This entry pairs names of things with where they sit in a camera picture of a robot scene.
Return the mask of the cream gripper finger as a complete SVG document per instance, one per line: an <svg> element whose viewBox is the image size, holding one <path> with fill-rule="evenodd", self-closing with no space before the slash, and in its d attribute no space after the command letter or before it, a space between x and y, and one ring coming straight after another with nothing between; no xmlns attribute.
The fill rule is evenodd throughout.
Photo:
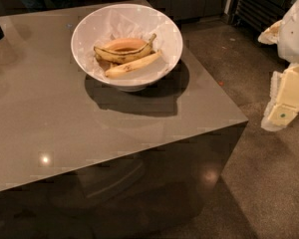
<svg viewBox="0 0 299 239"><path fill-rule="evenodd" d="M265 45L273 45L279 42L279 35L280 35L280 28L281 28L282 21L279 20L268 27L265 31L263 31L259 37L258 41L261 44Z"/></svg>
<svg viewBox="0 0 299 239"><path fill-rule="evenodd" d="M291 64L283 73L274 72L261 127L268 131L285 128L299 114L299 64Z"/></svg>

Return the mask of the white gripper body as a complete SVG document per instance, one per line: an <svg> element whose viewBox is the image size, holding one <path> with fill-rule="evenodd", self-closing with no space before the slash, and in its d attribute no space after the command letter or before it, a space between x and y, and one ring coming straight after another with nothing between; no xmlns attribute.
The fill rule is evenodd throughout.
<svg viewBox="0 0 299 239"><path fill-rule="evenodd" d="M281 21L277 47L280 58L290 63L299 63L299 0Z"/></svg>

